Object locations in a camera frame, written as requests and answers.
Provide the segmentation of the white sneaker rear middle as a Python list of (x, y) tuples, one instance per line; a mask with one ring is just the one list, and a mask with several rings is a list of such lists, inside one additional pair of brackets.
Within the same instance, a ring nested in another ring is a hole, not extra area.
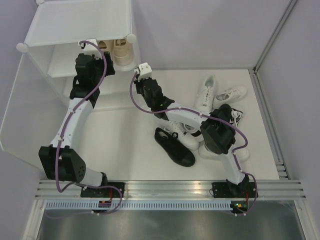
[(216, 95), (217, 80), (215, 75), (209, 75), (200, 85), (193, 107), (199, 112), (210, 112)]

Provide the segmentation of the white plastic shoe cabinet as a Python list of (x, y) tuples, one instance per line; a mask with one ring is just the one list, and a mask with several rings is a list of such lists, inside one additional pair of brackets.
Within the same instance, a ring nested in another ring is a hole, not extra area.
[(91, 41), (109, 52), (115, 75), (100, 85), (95, 110), (132, 106), (129, 84), (133, 69), (141, 63), (137, 31), (129, 0), (39, 0), (25, 37), (16, 45), (28, 54), (58, 96), (69, 101), (76, 58), (96, 54)]

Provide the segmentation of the aluminium corner frame post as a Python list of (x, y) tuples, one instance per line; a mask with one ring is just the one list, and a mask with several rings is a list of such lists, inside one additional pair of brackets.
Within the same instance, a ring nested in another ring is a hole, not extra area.
[(261, 68), (266, 56), (268, 55), (271, 47), (275, 43), (278, 35), (281, 33), (283, 27), (287, 23), (289, 17), (291, 16), (292, 12), (294, 11), (296, 5), (299, 3), (299, 0), (290, 0), (288, 5), (286, 6), (284, 12), (282, 13), (279, 21), (277, 22), (277, 25), (275, 29), (273, 30), (270, 38), (268, 39), (265, 47), (263, 48), (262, 53), (260, 54), (256, 64), (252, 68), (253, 72), (257, 74), (258, 70)]

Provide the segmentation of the beige lace sneaker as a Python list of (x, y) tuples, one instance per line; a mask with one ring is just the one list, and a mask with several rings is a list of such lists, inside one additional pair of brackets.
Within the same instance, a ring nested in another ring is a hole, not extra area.
[(114, 41), (113, 40), (99, 40), (98, 47), (103, 52), (109, 52), (110, 54), (113, 52)]
[(133, 46), (125, 38), (117, 39), (113, 44), (114, 61), (118, 66), (127, 66), (134, 59)]

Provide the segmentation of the white sneaker rear right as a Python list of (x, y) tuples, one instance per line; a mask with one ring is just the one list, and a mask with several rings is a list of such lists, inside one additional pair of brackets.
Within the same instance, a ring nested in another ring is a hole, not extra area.
[(239, 102), (247, 95), (247, 88), (244, 86), (236, 86), (218, 93), (212, 102), (212, 108), (218, 109), (223, 104), (233, 104)]

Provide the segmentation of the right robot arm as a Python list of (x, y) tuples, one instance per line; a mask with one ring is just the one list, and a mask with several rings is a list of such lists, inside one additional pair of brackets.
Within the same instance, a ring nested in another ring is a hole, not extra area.
[(130, 82), (130, 91), (133, 85), (150, 108), (145, 110), (136, 105), (139, 110), (155, 115), (158, 119), (186, 124), (199, 130), (205, 146), (212, 153), (222, 157), (229, 188), (238, 192), (245, 190), (250, 174), (242, 171), (236, 151), (247, 147), (248, 139), (230, 123), (232, 109), (229, 105), (225, 104), (213, 112), (201, 113), (164, 96), (162, 88), (151, 77), (139, 79), (134, 76)]

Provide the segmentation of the black white patterned sneaker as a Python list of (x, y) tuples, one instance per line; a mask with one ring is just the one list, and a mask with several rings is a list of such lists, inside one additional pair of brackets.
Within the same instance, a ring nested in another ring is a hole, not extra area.
[(191, 136), (193, 136), (195, 138), (196, 141), (202, 142), (204, 140), (203, 135), (200, 130), (198, 130), (190, 125), (187, 125), (187, 124), (184, 124), (184, 128)]

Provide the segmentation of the black canvas sneaker front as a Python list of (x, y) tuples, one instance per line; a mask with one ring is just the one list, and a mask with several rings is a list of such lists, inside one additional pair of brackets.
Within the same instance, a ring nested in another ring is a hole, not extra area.
[(157, 127), (154, 133), (155, 141), (164, 149), (170, 159), (182, 166), (192, 167), (196, 163), (194, 154), (178, 140), (178, 133), (169, 133)]

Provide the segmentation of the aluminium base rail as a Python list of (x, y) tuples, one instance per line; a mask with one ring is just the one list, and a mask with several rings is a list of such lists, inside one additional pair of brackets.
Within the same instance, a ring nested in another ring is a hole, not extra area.
[[(303, 200), (306, 194), (298, 180), (258, 180), (258, 200)], [(126, 200), (209, 200), (218, 191), (212, 180), (131, 180), (124, 186)], [(36, 199), (79, 200), (81, 188), (69, 186), (59, 193), (53, 180), (41, 180), (35, 192)]]

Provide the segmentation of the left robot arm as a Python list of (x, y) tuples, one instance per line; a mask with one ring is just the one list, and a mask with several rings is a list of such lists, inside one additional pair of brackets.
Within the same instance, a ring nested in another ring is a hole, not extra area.
[(108, 185), (104, 172), (92, 170), (78, 154), (82, 129), (100, 95), (99, 84), (115, 69), (109, 52), (102, 58), (80, 53), (75, 60), (76, 76), (72, 81), (67, 113), (49, 146), (41, 146), (38, 156), (45, 175), (57, 183), (97, 188)]

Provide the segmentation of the black white sneaker right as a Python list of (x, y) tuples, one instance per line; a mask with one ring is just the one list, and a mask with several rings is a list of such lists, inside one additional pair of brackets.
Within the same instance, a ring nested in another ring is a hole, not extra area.
[(229, 123), (237, 128), (243, 117), (244, 117), (243, 111), (232, 108)]

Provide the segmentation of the white sneaker near cabinet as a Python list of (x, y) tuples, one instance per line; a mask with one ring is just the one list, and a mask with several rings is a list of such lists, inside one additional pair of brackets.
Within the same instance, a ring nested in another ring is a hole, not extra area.
[(155, 122), (160, 128), (170, 133), (189, 150), (195, 151), (199, 148), (200, 143), (187, 132), (182, 123), (159, 118), (155, 118)]

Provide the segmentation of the white sneaker front right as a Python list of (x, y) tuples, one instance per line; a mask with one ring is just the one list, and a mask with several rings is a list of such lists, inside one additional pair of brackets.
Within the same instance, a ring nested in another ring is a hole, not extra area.
[[(211, 152), (206, 148), (204, 144), (199, 147), (198, 153), (203, 159), (207, 159), (207, 160), (218, 161), (222, 156), (221, 154), (216, 154), (214, 152)], [(238, 161), (244, 162), (250, 157), (250, 152), (246, 148), (242, 148), (242, 149), (236, 150), (235, 155)]]

